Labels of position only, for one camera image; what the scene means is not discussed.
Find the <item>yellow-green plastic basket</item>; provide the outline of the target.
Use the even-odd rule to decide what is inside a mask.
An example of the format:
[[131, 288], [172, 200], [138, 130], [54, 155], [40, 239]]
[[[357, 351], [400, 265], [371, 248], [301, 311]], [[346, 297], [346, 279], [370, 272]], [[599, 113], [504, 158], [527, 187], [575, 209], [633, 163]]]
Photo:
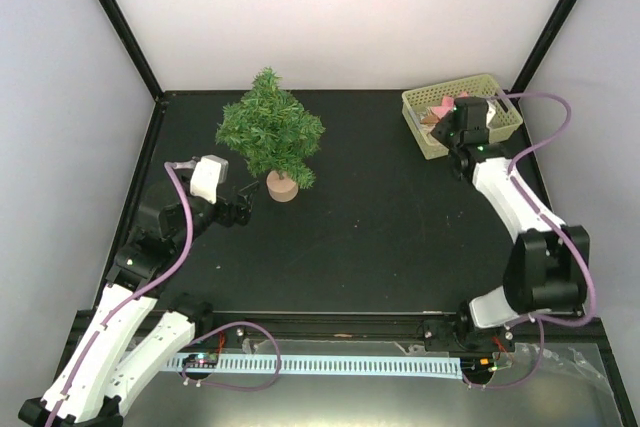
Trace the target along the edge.
[[426, 160], [446, 156], [447, 149], [432, 137], [433, 126], [423, 124], [422, 120], [432, 114], [430, 108], [439, 105], [443, 96], [459, 97], [462, 94], [494, 97], [499, 102], [498, 113], [488, 127], [491, 143], [508, 140], [523, 122], [521, 114], [506, 97], [495, 78], [489, 74], [473, 75], [404, 91], [401, 94], [402, 115]]

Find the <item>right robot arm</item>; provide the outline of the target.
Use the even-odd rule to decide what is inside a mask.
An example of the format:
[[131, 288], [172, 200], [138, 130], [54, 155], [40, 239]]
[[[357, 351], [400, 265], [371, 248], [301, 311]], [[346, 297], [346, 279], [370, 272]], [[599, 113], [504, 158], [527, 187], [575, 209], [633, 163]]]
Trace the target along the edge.
[[432, 131], [455, 177], [484, 196], [513, 242], [501, 285], [458, 310], [454, 335], [467, 350], [479, 349], [492, 330], [523, 322], [584, 326], [597, 305], [589, 234], [565, 223], [527, 185], [517, 169], [525, 151], [510, 158], [491, 142], [490, 106], [488, 98], [458, 97]]

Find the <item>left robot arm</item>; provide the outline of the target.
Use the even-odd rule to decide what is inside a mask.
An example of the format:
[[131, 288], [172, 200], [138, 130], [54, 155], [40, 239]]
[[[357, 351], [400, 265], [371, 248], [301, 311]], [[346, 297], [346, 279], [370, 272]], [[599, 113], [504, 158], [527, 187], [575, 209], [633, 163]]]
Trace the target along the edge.
[[133, 349], [127, 347], [156, 307], [164, 287], [156, 281], [184, 250], [213, 224], [245, 225], [259, 188], [253, 182], [234, 200], [215, 203], [177, 189], [164, 180], [142, 196], [127, 242], [106, 276], [89, 327], [58, 378], [40, 397], [26, 400], [18, 417], [30, 426], [120, 426], [133, 403], [160, 369], [188, 343], [207, 344], [214, 335], [212, 307], [182, 294]]

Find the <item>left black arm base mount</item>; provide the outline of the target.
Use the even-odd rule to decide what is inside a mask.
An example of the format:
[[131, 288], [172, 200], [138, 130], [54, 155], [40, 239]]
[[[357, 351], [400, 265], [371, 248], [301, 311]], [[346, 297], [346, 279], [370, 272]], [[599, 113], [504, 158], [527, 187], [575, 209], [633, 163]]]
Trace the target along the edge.
[[187, 353], [180, 359], [178, 374], [201, 385], [218, 367], [226, 343], [226, 333], [221, 331], [205, 340], [200, 337], [215, 328], [212, 305], [190, 294], [180, 294], [169, 306], [170, 312], [177, 312], [194, 326], [194, 338], [187, 344]]

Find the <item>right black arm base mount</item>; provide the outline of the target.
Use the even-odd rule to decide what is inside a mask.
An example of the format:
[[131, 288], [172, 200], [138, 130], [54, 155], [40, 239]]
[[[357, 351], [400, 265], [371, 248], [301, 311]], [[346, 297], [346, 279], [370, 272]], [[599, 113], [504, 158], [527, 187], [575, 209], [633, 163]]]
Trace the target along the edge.
[[418, 336], [428, 350], [491, 353], [515, 350], [514, 342], [500, 329], [466, 330], [456, 322], [427, 319], [418, 327]]

